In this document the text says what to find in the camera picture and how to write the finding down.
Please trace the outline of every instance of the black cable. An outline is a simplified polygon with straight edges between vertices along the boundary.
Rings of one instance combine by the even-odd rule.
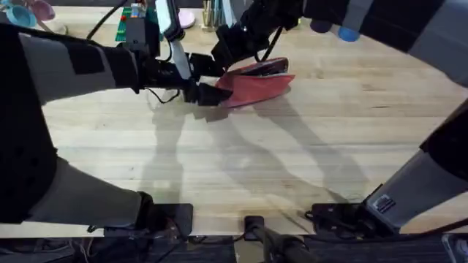
[[[169,39],[167,40],[167,43],[169,44],[169,56],[164,60],[164,62],[169,62],[173,57],[173,48],[170,46]]]
[[[122,0],[120,3],[118,3],[116,6],[114,6],[105,16],[101,18],[101,20],[94,26],[94,28],[89,32],[88,36],[86,37],[87,40],[91,40],[91,38],[94,36],[94,34],[99,30],[99,28],[102,26],[102,24],[115,12],[117,9],[120,7],[123,7],[123,5],[127,2],[127,0]]]
[[[256,61],[256,62],[262,62],[262,61],[258,58],[258,53],[255,53],[254,58],[255,58],[255,61]]]
[[[445,232],[452,231],[454,229],[458,229],[462,226],[468,225],[468,218],[465,218],[463,220],[453,222],[452,224],[448,224],[445,226],[441,226],[436,229],[432,229],[426,232],[422,232],[419,234],[414,234],[414,235],[399,235],[396,237],[384,237],[384,238],[375,238],[375,239],[368,239],[368,240],[334,240],[334,239],[328,239],[328,238],[323,238],[323,237],[318,237],[315,235],[305,235],[303,236],[306,239],[313,240],[313,241],[318,241],[318,242],[324,242],[324,243],[333,243],[333,244],[364,244],[364,243],[393,243],[393,242],[407,242],[407,241],[413,241],[413,240],[418,240],[421,238],[429,237],[432,235],[438,235],[442,234]]]
[[[282,26],[278,27],[278,29],[276,30],[275,36],[271,40],[270,46],[268,46],[268,49],[266,50],[265,54],[262,57],[262,61],[266,61],[268,59],[269,55],[271,54],[271,51],[276,45],[276,42],[278,42],[279,36],[281,36],[281,32],[283,32]]]
[[[171,96],[167,101],[163,101],[161,98],[159,98],[159,96],[158,96],[158,94],[156,94],[156,92],[154,92],[150,88],[145,88],[145,89],[148,90],[149,92],[151,92],[153,95],[155,95],[155,97],[159,100],[159,103],[161,103],[161,104],[171,102],[181,94],[181,90],[177,90],[177,93],[174,96]]]

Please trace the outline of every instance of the black mount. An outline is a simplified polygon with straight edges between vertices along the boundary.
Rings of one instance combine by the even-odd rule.
[[[399,229],[390,228],[366,209],[372,194],[362,203],[313,204],[304,216],[314,224],[315,233],[324,237],[356,239],[397,235]]]
[[[192,232],[192,204],[154,204],[153,198],[145,193],[141,195],[140,211],[137,222],[130,227],[103,227],[105,237],[155,238],[166,235],[168,229],[174,228],[177,236],[186,238]],[[98,229],[90,226],[88,232]]]
[[[310,263],[321,262],[301,239],[281,235],[268,227],[261,216],[244,218],[245,241],[260,241],[263,244],[265,263]]]

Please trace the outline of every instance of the red fabric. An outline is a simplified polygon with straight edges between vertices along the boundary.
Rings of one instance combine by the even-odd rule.
[[[239,73],[246,68],[227,72],[216,83],[217,88],[233,92],[228,100],[222,102],[222,106],[238,107],[280,96],[286,91],[288,84],[295,77],[295,75],[287,74],[271,76],[240,75]]]

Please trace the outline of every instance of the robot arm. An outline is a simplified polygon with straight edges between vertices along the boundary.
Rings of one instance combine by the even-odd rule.
[[[419,58],[467,87],[468,3],[452,0],[256,0],[239,22],[218,28],[211,51],[227,69],[269,45],[278,28],[300,17],[359,31]],[[417,215],[468,191],[468,101],[462,104],[385,184],[360,204],[314,204],[306,216],[317,233],[356,237],[397,235]]]
[[[0,222],[105,226],[141,235],[163,230],[170,218],[189,234],[191,205],[155,205],[145,193],[113,186],[58,157],[41,111],[54,99],[109,88],[191,88],[176,67],[141,47],[102,47],[6,24],[0,35],[8,39],[1,56],[11,62],[3,64],[0,89]]]

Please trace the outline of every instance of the wooden table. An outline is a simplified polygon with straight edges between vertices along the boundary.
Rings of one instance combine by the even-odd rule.
[[[107,8],[57,7],[83,37]],[[120,12],[95,40],[113,41]],[[214,33],[186,31],[188,52],[209,53]],[[164,58],[167,44],[162,43]],[[195,206],[194,235],[235,235],[247,215],[281,233],[312,233],[300,215],[317,202],[359,202],[385,182],[468,93],[418,60],[366,37],[319,35],[303,20],[271,57],[296,75],[277,99],[226,111],[158,104],[147,92],[106,91],[47,104],[58,154],[156,202]],[[158,91],[164,98],[171,92]],[[467,217],[468,195],[418,216],[403,232]],[[1,226],[0,237],[84,236],[84,226]]]

